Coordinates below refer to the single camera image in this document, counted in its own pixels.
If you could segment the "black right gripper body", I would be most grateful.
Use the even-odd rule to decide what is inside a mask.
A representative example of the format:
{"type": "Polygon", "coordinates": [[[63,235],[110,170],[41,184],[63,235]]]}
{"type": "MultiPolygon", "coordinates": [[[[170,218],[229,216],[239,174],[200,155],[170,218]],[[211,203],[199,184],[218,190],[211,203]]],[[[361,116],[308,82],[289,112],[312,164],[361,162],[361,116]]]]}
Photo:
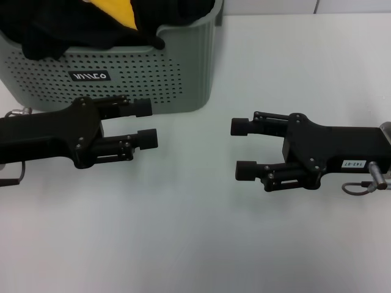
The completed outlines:
{"type": "Polygon", "coordinates": [[[322,126],[304,114],[293,113],[288,116],[283,157],[304,172],[296,179],[299,184],[318,189],[322,176],[368,173],[371,162],[387,173],[389,140],[379,127],[322,126]]]}

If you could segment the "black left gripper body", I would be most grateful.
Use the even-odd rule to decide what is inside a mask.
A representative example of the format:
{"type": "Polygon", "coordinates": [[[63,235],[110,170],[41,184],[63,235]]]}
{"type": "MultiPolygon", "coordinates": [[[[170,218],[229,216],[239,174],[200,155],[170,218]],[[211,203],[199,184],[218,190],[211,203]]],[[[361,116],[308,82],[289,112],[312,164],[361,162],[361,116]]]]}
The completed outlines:
{"type": "Polygon", "coordinates": [[[66,157],[89,168],[97,160],[92,144],[102,136],[100,113],[88,97],[55,112],[1,118],[1,164],[66,157]]]}

